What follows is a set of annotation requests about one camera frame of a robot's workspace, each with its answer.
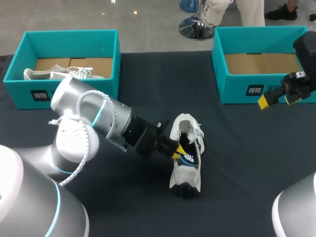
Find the black tablecloth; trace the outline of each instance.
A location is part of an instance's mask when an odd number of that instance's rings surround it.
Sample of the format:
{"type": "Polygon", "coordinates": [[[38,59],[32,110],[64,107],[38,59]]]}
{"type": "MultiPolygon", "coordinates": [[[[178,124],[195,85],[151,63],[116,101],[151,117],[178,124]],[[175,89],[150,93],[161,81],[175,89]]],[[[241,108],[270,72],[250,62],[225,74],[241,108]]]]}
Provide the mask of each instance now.
{"type": "MultiPolygon", "coordinates": [[[[143,160],[101,137],[97,156],[67,186],[88,212],[90,237],[274,237],[275,197],[316,169],[316,106],[222,105],[210,52],[122,54],[119,100],[148,121],[170,119],[166,134],[180,113],[202,124],[201,194],[175,197],[171,160],[143,160]]],[[[0,144],[48,145],[56,118],[17,111],[0,83],[0,144]]]]}

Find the shoe insole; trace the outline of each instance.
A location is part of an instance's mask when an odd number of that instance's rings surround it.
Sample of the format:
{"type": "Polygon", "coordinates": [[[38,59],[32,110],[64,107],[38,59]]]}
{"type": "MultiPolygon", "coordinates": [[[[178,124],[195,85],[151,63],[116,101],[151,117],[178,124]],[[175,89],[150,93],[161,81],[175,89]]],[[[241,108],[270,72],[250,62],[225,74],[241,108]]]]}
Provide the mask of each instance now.
{"type": "Polygon", "coordinates": [[[186,152],[185,155],[180,154],[180,160],[183,165],[196,167],[198,165],[198,154],[195,144],[190,144],[190,141],[185,133],[181,134],[179,143],[186,152]]]}

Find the tiled floor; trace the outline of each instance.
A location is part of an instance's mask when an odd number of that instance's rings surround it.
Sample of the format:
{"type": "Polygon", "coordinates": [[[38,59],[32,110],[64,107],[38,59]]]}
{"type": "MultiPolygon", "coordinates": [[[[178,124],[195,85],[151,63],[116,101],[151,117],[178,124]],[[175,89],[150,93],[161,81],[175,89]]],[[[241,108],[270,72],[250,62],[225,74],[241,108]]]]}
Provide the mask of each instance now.
{"type": "MultiPolygon", "coordinates": [[[[284,1],[266,0],[266,10],[284,1]]],[[[305,1],[299,1],[296,21],[267,25],[316,30],[307,20],[305,1]]],[[[179,0],[1,0],[0,55],[14,53],[24,31],[65,29],[118,29],[122,52],[211,50],[212,40],[197,42],[179,33],[179,23],[190,15],[179,0]]],[[[241,25],[238,10],[227,11],[222,25],[241,25]]]]}

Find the chrome stool leg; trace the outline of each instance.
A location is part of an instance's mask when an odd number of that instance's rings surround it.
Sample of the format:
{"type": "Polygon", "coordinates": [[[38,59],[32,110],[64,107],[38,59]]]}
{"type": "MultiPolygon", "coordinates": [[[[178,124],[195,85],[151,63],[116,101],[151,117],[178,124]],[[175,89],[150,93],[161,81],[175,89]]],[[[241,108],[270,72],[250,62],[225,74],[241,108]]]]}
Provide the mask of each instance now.
{"type": "Polygon", "coordinates": [[[214,38],[215,27],[209,28],[205,26],[201,20],[201,14],[204,9],[205,1],[206,0],[200,0],[198,12],[180,23],[179,31],[184,37],[199,41],[214,38]]]}

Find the person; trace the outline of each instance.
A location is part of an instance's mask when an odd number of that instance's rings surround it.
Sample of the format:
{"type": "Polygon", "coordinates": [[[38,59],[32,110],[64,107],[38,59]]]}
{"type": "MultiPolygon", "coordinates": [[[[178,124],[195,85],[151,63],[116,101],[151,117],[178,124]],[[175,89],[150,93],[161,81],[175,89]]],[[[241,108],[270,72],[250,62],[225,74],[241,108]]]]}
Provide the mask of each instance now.
{"type": "MultiPolygon", "coordinates": [[[[201,14],[202,22],[208,26],[218,26],[225,10],[233,0],[206,0],[201,14]]],[[[236,0],[243,26],[265,26],[264,0],[236,0]]]]}
{"type": "Polygon", "coordinates": [[[269,11],[265,14],[265,18],[268,20],[287,20],[294,21],[297,18],[297,2],[298,0],[288,0],[287,4],[279,7],[276,10],[269,11]]]}

